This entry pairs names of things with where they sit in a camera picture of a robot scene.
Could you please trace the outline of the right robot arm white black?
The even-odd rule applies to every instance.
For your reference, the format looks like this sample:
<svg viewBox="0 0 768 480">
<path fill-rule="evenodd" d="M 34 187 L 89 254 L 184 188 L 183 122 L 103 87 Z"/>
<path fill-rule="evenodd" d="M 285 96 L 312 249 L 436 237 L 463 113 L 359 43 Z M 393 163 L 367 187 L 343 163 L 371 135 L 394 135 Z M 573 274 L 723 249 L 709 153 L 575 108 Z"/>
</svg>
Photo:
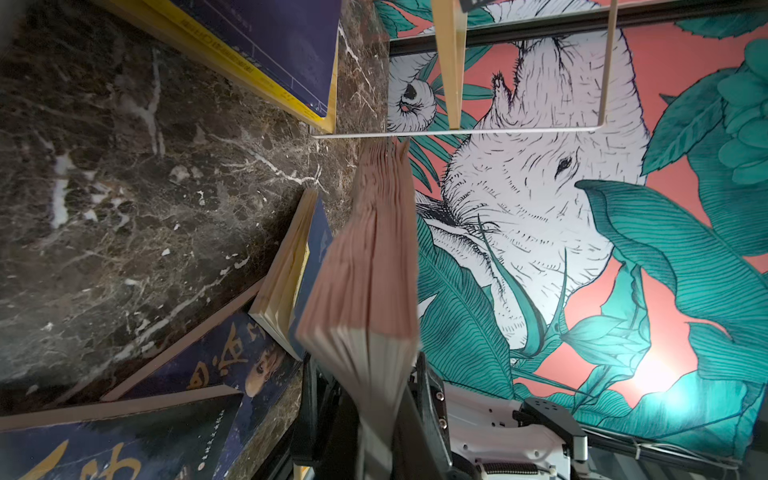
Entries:
<svg viewBox="0 0 768 480">
<path fill-rule="evenodd" d="M 448 479 L 764 479 L 767 425 L 741 460 L 583 427 L 574 438 L 544 416 L 564 408 L 535 398 L 491 398 L 446 385 L 432 395 L 448 460 Z"/>
</svg>

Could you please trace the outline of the navy book yellow label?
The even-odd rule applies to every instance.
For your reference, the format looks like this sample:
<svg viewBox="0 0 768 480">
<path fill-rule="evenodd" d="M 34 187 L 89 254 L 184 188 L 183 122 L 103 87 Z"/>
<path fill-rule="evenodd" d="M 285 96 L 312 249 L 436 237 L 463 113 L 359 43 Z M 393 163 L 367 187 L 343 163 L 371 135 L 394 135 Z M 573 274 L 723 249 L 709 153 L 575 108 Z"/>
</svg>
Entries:
<svg viewBox="0 0 768 480">
<path fill-rule="evenodd" d="M 407 155 L 361 144 L 352 212 L 334 238 L 297 338 L 345 389 L 361 438 L 357 479 L 387 479 L 401 398 L 419 350 L 415 191 Z"/>
<path fill-rule="evenodd" d="M 314 114 L 328 115 L 339 1 L 176 1 L 174 5 Z"/>
</svg>

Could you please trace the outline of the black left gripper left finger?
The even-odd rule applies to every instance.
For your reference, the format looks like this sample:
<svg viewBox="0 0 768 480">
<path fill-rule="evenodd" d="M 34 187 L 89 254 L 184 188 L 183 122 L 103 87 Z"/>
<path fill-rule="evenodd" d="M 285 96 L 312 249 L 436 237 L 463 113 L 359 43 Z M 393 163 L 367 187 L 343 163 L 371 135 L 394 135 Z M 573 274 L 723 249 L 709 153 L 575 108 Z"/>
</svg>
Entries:
<svg viewBox="0 0 768 480">
<path fill-rule="evenodd" d="M 290 454 L 312 479 L 357 477 L 359 416 L 343 386 L 306 355 L 302 365 L 301 402 L 294 422 Z"/>
</svg>

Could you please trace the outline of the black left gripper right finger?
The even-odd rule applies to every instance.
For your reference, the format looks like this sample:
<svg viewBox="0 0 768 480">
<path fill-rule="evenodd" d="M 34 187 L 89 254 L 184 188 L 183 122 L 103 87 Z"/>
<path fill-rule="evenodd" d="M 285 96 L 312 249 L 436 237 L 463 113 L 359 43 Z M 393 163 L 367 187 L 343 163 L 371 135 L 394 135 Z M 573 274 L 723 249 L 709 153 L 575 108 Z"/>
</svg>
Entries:
<svg viewBox="0 0 768 480">
<path fill-rule="evenodd" d="M 392 478 L 448 479 L 451 468 L 444 384 L 420 352 L 395 425 Z"/>
</svg>

